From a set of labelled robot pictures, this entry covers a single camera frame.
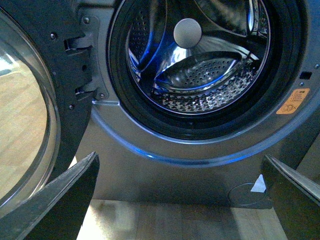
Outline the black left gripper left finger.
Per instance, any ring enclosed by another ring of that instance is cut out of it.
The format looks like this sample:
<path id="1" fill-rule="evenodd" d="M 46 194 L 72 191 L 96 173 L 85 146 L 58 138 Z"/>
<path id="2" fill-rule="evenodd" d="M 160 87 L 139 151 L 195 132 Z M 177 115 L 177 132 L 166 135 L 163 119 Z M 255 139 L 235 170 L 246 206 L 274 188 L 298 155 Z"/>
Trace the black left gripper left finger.
<path id="1" fill-rule="evenodd" d="M 96 187 L 92 152 L 0 219 L 2 240 L 75 240 Z"/>

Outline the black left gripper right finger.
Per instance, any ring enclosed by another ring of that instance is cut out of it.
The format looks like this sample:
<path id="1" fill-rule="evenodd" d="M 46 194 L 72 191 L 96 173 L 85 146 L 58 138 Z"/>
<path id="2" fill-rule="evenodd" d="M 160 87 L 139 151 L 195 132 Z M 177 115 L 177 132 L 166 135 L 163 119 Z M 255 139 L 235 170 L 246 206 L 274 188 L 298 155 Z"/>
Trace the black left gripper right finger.
<path id="1" fill-rule="evenodd" d="M 289 240 L 320 238 L 320 185 L 271 155 L 261 165 L 267 194 Z"/>

